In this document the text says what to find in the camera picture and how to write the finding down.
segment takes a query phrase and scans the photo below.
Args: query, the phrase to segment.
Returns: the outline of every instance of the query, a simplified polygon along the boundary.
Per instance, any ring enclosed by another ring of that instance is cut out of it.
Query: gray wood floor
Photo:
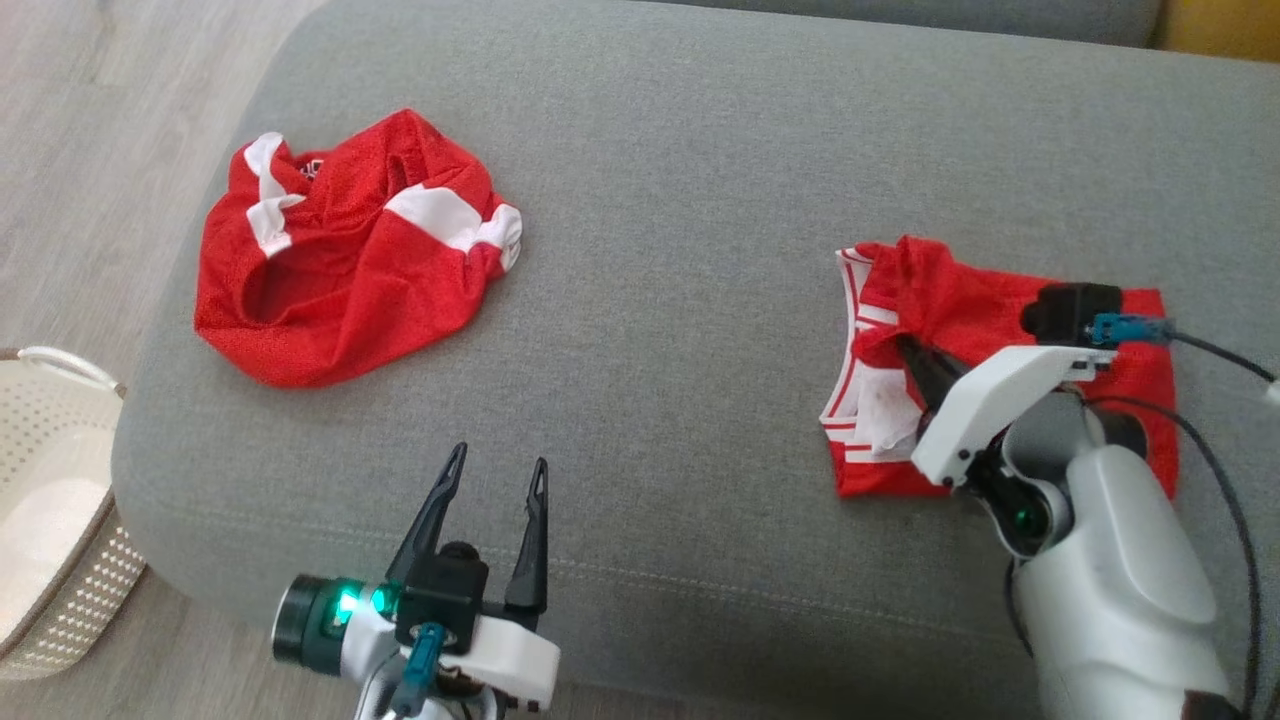
[[[0,0],[0,346],[127,384],[175,247],[266,61],[323,0]],[[146,574],[76,667],[0,683],[19,719],[343,719],[355,688]],[[563,688],[556,719],[741,712]]]

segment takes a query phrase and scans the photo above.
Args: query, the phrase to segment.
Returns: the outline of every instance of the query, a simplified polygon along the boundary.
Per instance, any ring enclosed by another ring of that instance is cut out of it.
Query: basket handle
[[[74,375],[79,375],[86,380],[100,384],[110,392],[119,392],[120,388],[120,383],[118,383],[110,373],[81,357],[79,355],[67,352],[65,350],[46,347],[44,345],[33,345],[19,350],[18,359],[65,370]]]

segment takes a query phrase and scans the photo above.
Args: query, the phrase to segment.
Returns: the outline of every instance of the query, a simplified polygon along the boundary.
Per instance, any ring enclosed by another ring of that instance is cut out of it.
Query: folded red shirt
[[[896,246],[864,243],[838,254],[849,306],[844,368],[822,425],[841,496],[947,495],[910,462],[920,410],[911,400],[895,337],[909,333],[975,366],[1010,345],[1034,345],[1021,311],[1046,278],[982,270],[956,263],[941,242],[902,237]],[[1125,290],[1124,313],[1164,316],[1157,290]],[[1169,350],[1126,343],[1111,372],[1082,384],[1085,397],[1121,395],[1174,407]],[[1148,462],[1172,497],[1178,480],[1175,425],[1160,414],[1125,407],[1147,430]]]
[[[342,382],[462,328],[521,228],[412,110],[298,156],[269,132],[232,158],[205,222],[196,332],[262,383]]]

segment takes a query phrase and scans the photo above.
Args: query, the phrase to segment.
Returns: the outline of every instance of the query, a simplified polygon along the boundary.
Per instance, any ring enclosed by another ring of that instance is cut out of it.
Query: laundry basket
[[[72,666],[142,573],[111,495],[123,397],[69,352],[0,350],[0,679]]]

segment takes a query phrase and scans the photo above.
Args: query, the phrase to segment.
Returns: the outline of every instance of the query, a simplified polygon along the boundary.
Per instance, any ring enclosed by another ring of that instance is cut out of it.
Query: gray fabric surface
[[[237,143],[330,146],[402,106],[525,213],[475,323],[338,387],[260,387],[191,331],[197,220],[120,421],[138,546],[259,625],[296,573],[380,577],[465,438],[445,537],[494,578],[550,461],[544,629],[572,678],[1024,717],[1034,678],[988,521],[835,496],[817,423],[845,332],[833,251],[911,232],[977,265],[1155,284],[1185,329],[1280,365],[1274,67],[678,5],[339,0],[282,49]],[[1275,618],[1280,414],[1229,366],[1175,363]],[[1239,551],[1203,462],[1184,469],[1239,687]]]
[[[1160,0],[653,0],[1143,46]]]

